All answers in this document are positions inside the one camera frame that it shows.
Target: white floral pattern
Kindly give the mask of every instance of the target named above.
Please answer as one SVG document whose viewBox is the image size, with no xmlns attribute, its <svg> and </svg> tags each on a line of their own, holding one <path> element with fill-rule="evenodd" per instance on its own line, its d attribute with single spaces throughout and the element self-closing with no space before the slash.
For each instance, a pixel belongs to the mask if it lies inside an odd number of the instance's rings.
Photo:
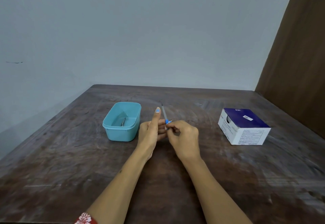
<svg viewBox="0 0 325 224">
<path fill-rule="evenodd" d="M 91 224 L 91 216 L 87 213 L 82 213 L 79 216 L 79 219 L 75 222 L 75 224 Z"/>
</svg>

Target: purple and white box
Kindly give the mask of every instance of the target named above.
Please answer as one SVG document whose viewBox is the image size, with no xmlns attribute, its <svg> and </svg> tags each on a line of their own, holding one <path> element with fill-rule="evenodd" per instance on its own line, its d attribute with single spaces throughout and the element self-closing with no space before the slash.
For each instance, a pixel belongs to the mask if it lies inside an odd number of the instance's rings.
<svg viewBox="0 0 325 224">
<path fill-rule="evenodd" d="M 271 130 L 250 109 L 224 108 L 218 125 L 232 145 L 262 145 Z"/>
</svg>

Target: painted wall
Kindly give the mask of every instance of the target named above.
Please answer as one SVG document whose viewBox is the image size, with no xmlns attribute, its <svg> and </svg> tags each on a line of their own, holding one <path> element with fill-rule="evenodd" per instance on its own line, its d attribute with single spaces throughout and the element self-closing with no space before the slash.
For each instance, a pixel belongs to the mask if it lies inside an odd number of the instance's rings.
<svg viewBox="0 0 325 224">
<path fill-rule="evenodd" d="M 0 0 L 0 157 L 96 83 L 254 90 L 287 3 Z"/>
</svg>

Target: purple box lid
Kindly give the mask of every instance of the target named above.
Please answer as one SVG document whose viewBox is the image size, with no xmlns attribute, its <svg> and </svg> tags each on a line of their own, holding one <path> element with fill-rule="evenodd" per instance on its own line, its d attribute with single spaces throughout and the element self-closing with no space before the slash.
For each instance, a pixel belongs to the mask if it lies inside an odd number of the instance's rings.
<svg viewBox="0 0 325 224">
<path fill-rule="evenodd" d="M 240 128 L 270 128 L 264 121 L 250 109 L 229 109 L 224 108 L 229 118 Z"/>
</svg>

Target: blue bin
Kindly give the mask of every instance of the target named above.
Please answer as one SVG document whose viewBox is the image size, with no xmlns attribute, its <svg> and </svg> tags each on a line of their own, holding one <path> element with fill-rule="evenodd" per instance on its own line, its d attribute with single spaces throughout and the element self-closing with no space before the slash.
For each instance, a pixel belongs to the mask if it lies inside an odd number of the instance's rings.
<svg viewBox="0 0 325 224">
<path fill-rule="evenodd" d="M 136 102 L 117 102 L 103 120 L 109 140 L 129 142 L 134 139 L 140 124 L 141 105 Z"/>
</svg>

